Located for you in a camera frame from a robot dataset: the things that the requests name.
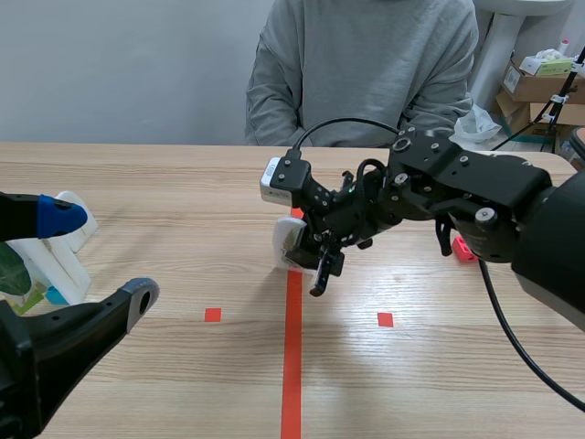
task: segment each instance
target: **wood grain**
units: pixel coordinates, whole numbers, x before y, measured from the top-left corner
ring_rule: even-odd
[[[263,168],[281,148],[0,144],[6,192],[73,190],[101,228],[80,258],[89,299],[147,275],[159,302],[71,394],[44,438],[278,438],[285,274],[271,234],[287,209],[261,201]],[[383,151],[306,149],[338,187]],[[556,184],[554,155],[521,156]],[[583,334],[493,266],[518,337],[585,398]],[[205,308],[222,307],[219,325]],[[497,325],[475,265],[440,256],[430,223],[405,223],[343,277],[303,300],[303,438],[564,439],[585,418],[545,387]],[[394,313],[380,328],[378,312]]]

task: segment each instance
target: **blue object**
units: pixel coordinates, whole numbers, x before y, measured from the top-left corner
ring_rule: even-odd
[[[67,207],[55,204],[57,200],[46,195],[38,197],[37,236],[40,239],[71,233],[88,220],[88,214],[82,206],[64,203]]]
[[[45,297],[52,305],[69,305],[67,300],[65,300],[65,297],[63,297],[59,290],[52,285],[45,293]]]

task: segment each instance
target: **blue gripper tip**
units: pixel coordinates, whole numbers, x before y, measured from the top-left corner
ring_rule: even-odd
[[[37,236],[40,239],[71,233],[87,222],[88,214],[82,206],[59,202],[46,195],[38,198]]]

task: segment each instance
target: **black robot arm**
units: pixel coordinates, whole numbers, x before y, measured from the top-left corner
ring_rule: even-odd
[[[464,151],[414,131],[402,132],[389,148],[386,165],[366,160],[355,178],[344,173],[339,190],[317,183],[296,150],[267,169],[263,197],[304,212],[307,226],[286,256],[318,270],[313,295],[323,294],[330,275],[341,275],[345,247],[366,249],[403,220],[435,220],[443,255],[451,253],[450,231],[458,230],[480,259],[511,262],[528,293],[585,331],[578,284],[585,177],[555,188],[547,171],[522,158]]]
[[[0,192],[0,242],[61,236],[83,226],[80,206]],[[39,435],[69,393],[130,332],[158,298],[134,279],[100,303],[33,317],[0,301],[0,439]]]

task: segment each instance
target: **person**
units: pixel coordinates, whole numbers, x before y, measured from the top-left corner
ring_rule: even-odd
[[[477,40],[473,0],[275,0],[247,90],[247,143],[293,145],[336,117],[452,132],[472,108]],[[343,123],[308,144],[371,147],[393,138]]]

